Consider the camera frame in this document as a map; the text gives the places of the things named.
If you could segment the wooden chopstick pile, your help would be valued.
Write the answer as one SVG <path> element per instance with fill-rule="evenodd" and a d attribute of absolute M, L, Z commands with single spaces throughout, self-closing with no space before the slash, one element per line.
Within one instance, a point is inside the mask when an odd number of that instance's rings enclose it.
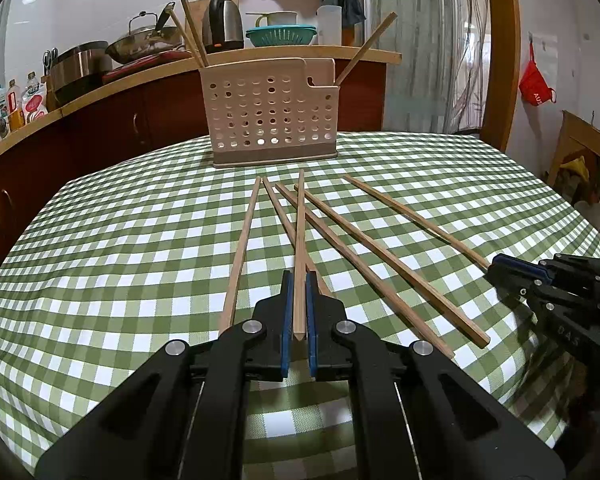
<path fill-rule="evenodd" d="M 367 234 L 363 233 L 360 229 L 354 226 L 349 220 L 337 214 L 332 208 L 330 208 L 325 202 L 315 197 L 309 191 L 304 192 L 304 197 L 307 198 L 314 206 L 326 216 L 336 222 L 341 229 L 344 229 L 348 234 L 353 236 L 358 242 L 363 244 L 381 260 L 391 266 L 401 278 L 408 281 L 414 289 L 416 289 L 420 296 L 425 297 L 430 304 L 432 304 L 445 318 L 454 324 L 459 330 L 464 330 L 465 334 L 479 347 L 486 348 L 490 344 L 490 337 L 465 313 L 460 310 L 455 304 L 438 292 L 434 286 L 430 285 L 424 278 L 422 278 L 417 272 L 409 268 L 403 263 L 398 257 L 393 255 L 389 249 L 385 248 L 381 244 L 378 244 L 376 240 L 373 240 Z"/>

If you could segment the long crossing wooden chopstick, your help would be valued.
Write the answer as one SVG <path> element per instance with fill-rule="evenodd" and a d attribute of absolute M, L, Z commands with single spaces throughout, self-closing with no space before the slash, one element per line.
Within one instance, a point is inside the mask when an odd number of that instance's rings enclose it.
<path fill-rule="evenodd" d="M 344 258 L 346 258 L 352 266 L 366 279 L 367 283 L 378 292 L 380 296 L 384 297 L 385 303 L 393 310 L 393 312 L 400 316 L 401 320 L 405 323 L 411 324 L 415 333 L 422 339 L 425 339 L 430 344 L 441 351 L 447 358 L 452 359 L 454 356 L 453 350 L 440 338 L 437 333 L 432 330 L 425 321 L 423 321 L 401 297 L 396 291 L 386 284 L 378 274 L 376 274 L 353 250 L 351 250 L 342 240 L 336 235 L 336 233 L 320 218 L 306 208 L 304 204 L 304 198 L 299 198 L 298 195 L 292 194 L 283 185 L 276 184 L 275 187 L 279 190 L 289 203 L 293 203 L 297 208 L 298 214 L 301 214 L 309 224 L 314 227 L 321 236 L 336 249 Z"/>

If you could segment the wooden kitchen counter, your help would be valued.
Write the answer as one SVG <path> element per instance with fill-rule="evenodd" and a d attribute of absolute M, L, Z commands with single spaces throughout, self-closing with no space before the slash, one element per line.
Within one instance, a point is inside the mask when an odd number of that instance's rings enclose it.
<path fill-rule="evenodd" d="M 210 55 L 212 64 L 258 58 L 332 58 L 338 76 L 356 47 L 269 47 Z M 339 132 L 379 131 L 388 66 L 400 53 L 370 49 L 339 91 Z M 20 235 L 69 181 L 141 154 L 209 137 L 192 58 L 148 68 L 81 96 L 0 142 L 0 266 Z"/>

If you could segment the green checkered tablecloth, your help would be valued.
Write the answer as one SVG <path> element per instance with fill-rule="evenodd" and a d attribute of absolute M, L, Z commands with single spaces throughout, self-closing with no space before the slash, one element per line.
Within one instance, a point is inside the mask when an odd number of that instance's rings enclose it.
<path fill-rule="evenodd" d="M 353 250 L 453 349 L 456 364 L 547 445 L 566 428 L 568 354 L 527 309 L 501 301 L 463 255 L 354 186 L 362 180 L 480 255 L 600 258 L 600 232 L 513 159 L 470 136 L 359 132 L 334 159 L 216 169 L 195 139 L 66 184 L 0 269 L 0 437 L 32 471 L 41 455 L 168 340 L 214 339 L 241 232 L 238 318 L 275 295 L 294 251 L 254 182 L 328 203 L 489 336 L 477 348 L 368 249 Z"/>

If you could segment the wooden chair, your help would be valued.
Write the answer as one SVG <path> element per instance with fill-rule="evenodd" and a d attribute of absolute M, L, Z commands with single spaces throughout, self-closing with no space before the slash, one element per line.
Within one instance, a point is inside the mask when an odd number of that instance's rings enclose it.
<path fill-rule="evenodd" d="M 564 110 L 546 183 L 581 212 L 600 215 L 600 129 Z"/>

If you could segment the beige perforated utensil basket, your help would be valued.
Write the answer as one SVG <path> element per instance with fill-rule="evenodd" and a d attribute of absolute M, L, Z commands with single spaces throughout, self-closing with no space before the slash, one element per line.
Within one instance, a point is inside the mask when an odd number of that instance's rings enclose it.
<path fill-rule="evenodd" d="M 335 79 L 332 58 L 262 58 L 201 70 L 213 165 L 335 157 Z"/>

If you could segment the glass sliding door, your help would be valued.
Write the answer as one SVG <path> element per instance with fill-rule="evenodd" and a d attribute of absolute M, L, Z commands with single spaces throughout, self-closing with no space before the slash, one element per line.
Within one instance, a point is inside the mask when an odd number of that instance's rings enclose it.
<path fill-rule="evenodd" d="M 387 73 L 389 130 L 469 133 L 507 148 L 520 66 L 518 0 L 363 0 L 365 28 L 390 12 L 376 42 L 400 54 Z"/>

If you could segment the red induction cooker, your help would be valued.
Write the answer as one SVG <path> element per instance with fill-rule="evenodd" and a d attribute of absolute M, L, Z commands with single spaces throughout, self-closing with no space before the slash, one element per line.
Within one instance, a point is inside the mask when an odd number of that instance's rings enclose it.
<path fill-rule="evenodd" d="M 102 83 L 109 84 L 110 82 L 119 80 L 121 78 L 137 74 L 143 70 L 149 70 L 163 64 L 168 64 L 175 61 L 185 60 L 190 58 L 192 55 L 185 50 L 169 50 L 163 51 L 156 54 L 146 55 L 142 58 L 138 58 L 135 61 L 125 63 L 114 70 L 106 73 L 102 76 Z"/>

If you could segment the teal plastic colander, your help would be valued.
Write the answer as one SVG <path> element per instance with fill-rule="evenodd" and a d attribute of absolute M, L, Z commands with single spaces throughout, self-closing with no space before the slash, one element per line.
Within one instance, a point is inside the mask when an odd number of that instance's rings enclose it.
<path fill-rule="evenodd" d="M 316 34 L 316 27 L 311 25 L 271 25 L 246 31 L 253 47 L 307 46 Z"/>

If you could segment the steel electric kettle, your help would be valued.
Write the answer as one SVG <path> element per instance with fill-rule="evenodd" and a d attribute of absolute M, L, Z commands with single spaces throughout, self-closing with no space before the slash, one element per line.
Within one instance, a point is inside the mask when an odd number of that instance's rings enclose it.
<path fill-rule="evenodd" d="M 202 42 L 207 53 L 244 47 L 242 16 L 232 0 L 210 0 L 202 19 Z"/>

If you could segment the translucent plastic jug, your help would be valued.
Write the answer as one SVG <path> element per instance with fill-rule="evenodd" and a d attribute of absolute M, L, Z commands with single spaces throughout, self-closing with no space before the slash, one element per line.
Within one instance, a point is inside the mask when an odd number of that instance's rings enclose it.
<path fill-rule="evenodd" d="M 340 6 L 320 6 L 316 11 L 317 43 L 320 46 L 340 46 L 341 8 Z"/>

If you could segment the pink white refill pouch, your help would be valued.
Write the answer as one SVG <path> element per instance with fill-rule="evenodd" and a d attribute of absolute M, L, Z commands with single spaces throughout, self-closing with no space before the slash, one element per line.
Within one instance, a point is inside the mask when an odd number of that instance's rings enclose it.
<path fill-rule="evenodd" d="M 46 108 L 46 87 L 44 84 L 27 88 L 22 97 L 22 109 L 27 124 L 38 120 L 38 118 L 48 113 Z"/>

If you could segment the steel wok with lid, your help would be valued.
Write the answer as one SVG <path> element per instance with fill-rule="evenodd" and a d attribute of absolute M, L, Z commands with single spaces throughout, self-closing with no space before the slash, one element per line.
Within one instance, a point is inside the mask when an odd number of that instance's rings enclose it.
<path fill-rule="evenodd" d="M 175 2 L 169 2 L 160 14 L 140 11 L 128 23 L 128 31 L 112 44 L 108 44 L 106 55 L 121 65 L 128 64 L 164 51 L 178 48 L 183 41 L 180 30 L 176 26 L 168 26 L 170 12 L 174 10 Z M 140 18 L 152 16 L 154 24 L 133 27 Z"/>

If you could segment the steel rice cooker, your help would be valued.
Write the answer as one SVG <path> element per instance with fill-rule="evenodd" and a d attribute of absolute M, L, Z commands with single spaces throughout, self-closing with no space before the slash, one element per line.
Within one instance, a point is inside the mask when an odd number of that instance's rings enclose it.
<path fill-rule="evenodd" d="M 60 106 L 100 88 L 102 78 L 112 70 L 107 41 L 79 44 L 55 58 L 50 81 Z"/>

